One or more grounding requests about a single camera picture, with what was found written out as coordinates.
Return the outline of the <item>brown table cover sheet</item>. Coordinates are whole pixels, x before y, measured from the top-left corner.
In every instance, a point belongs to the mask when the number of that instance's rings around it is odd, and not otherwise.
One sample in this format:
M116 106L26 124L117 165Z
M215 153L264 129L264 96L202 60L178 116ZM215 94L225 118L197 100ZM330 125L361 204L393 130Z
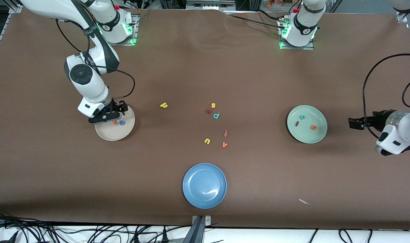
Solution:
M393 15L366 14L327 14L319 26L314 50L288 50L271 27L219 11L148 11L136 45L116 46L120 70L136 80L125 99L136 124L110 142L77 110L81 95L63 69L76 51L54 20L23 9L0 43L0 213L160 225L208 214L218 226L410 229L410 151L381 156L375 138L347 120L363 116L374 64L410 53L409 29ZM320 142L299 142L287 129L289 112L302 105L327 120ZM216 165L227 180L211 209L190 205L182 192L199 163Z

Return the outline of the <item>beige brown plate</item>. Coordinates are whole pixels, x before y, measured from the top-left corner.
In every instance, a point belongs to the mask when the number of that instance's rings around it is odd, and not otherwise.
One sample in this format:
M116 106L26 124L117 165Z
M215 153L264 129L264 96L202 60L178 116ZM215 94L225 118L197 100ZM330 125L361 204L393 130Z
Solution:
M108 141L122 140L134 129L136 117L130 106L128 106L128 111L125 112L125 115L117 112L117 120L124 120L125 125L115 126L112 121L95 124L94 127L99 137Z

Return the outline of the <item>blue plate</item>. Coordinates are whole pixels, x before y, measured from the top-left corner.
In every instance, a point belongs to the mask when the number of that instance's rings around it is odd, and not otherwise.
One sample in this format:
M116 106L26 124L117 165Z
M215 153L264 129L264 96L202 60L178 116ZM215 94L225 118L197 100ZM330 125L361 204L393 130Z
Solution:
M182 192L190 205L198 209L216 207L225 198L228 189L222 170L211 163L199 163L188 169Z

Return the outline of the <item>grey power box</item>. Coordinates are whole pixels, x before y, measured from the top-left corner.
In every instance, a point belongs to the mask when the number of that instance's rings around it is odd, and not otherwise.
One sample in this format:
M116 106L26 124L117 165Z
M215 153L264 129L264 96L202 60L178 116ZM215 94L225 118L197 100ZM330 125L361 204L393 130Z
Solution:
M186 0L185 9L187 10L209 10L235 11L235 0Z

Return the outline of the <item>green plate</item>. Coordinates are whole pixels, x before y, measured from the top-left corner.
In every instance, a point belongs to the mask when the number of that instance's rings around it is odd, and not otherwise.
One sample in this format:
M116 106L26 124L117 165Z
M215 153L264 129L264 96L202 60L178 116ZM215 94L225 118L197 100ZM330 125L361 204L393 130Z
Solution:
M301 120L300 115L305 115L306 119ZM325 116L313 106L302 105L293 108L287 116L286 125L292 137L306 144L320 142L328 132ZM317 130L313 131L312 125L316 125Z

